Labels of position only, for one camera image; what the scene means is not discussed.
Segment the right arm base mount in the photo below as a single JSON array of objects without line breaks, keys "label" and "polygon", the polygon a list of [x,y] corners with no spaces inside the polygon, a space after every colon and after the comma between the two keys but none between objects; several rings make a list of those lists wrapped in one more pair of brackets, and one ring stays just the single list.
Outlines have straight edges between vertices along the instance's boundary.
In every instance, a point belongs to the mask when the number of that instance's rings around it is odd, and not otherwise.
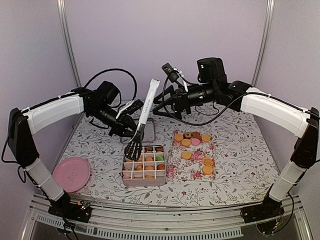
[{"label": "right arm base mount", "polygon": [[282,204],[260,203],[246,206],[240,210],[240,216],[245,223],[262,221],[269,218],[280,217],[285,213]]}]

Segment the white handled food tongs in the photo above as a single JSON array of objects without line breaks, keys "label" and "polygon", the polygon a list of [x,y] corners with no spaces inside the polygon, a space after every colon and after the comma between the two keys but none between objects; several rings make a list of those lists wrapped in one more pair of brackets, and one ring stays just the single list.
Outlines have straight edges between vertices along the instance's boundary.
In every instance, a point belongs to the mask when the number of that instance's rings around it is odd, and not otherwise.
[{"label": "white handled food tongs", "polygon": [[137,161],[140,159],[143,149],[142,141],[144,138],[145,127],[159,85],[159,80],[154,78],[151,79],[136,131],[124,149],[124,157],[128,160]]}]

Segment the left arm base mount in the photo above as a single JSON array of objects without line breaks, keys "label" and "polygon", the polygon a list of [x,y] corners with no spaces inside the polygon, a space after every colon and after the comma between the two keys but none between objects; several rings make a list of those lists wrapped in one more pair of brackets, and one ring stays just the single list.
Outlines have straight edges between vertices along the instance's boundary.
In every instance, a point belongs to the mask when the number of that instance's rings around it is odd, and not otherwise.
[{"label": "left arm base mount", "polygon": [[85,202],[72,203],[70,201],[52,201],[48,213],[57,217],[65,218],[82,223],[88,223],[92,208]]}]

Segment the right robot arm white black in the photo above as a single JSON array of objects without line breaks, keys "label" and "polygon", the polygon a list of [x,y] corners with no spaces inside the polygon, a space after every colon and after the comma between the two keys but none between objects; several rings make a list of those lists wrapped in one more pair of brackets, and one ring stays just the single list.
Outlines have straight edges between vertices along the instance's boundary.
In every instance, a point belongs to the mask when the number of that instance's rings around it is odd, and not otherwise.
[{"label": "right robot arm white black", "polygon": [[156,105],[153,114],[181,122],[182,112],[190,114],[191,107],[216,102],[225,109],[263,118],[298,138],[289,162],[258,208],[262,218],[269,218],[305,172],[318,162],[319,111],[314,107],[305,109],[285,102],[240,80],[229,83],[221,58],[199,59],[197,68],[198,83],[190,83],[169,63],[161,67],[166,74],[166,81],[176,83],[178,88],[163,88],[162,93],[153,101]]}]

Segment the green sandwich cookie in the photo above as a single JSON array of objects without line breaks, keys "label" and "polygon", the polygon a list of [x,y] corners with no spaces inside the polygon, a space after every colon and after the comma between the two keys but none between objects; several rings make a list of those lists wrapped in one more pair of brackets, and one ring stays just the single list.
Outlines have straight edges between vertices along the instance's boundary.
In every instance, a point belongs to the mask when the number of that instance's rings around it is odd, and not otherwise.
[{"label": "green sandwich cookie", "polygon": [[156,161],[164,161],[164,157],[162,155],[158,155],[156,157]]}]

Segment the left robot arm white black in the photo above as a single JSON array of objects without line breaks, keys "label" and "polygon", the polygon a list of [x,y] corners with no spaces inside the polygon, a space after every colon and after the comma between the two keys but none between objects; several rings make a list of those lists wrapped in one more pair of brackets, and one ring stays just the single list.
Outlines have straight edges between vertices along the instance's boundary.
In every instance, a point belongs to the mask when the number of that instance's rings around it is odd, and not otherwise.
[{"label": "left robot arm white black", "polygon": [[10,111],[6,146],[11,150],[14,162],[55,202],[55,209],[63,217],[70,217],[74,213],[74,205],[63,198],[66,191],[41,161],[33,136],[60,120],[85,113],[109,126],[109,136],[132,137],[137,128],[132,117],[118,113],[110,106],[119,93],[113,83],[103,81],[95,90],[76,88],[35,107]]}]

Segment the metal tin lid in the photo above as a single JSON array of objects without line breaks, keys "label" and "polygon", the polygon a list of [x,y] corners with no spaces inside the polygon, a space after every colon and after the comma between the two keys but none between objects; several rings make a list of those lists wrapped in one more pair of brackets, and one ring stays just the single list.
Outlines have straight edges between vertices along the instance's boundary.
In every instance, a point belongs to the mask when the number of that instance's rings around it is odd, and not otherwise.
[{"label": "metal tin lid", "polygon": [[[133,119],[136,124],[138,124],[138,118]],[[122,144],[127,144],[131,138],[129,137],[120,137],[120,142]],[[147,119],[146,126],[144,128],[144,137],[142,144],[151,143],[156,140],[156,125],[155,120],[152,117]]]}]

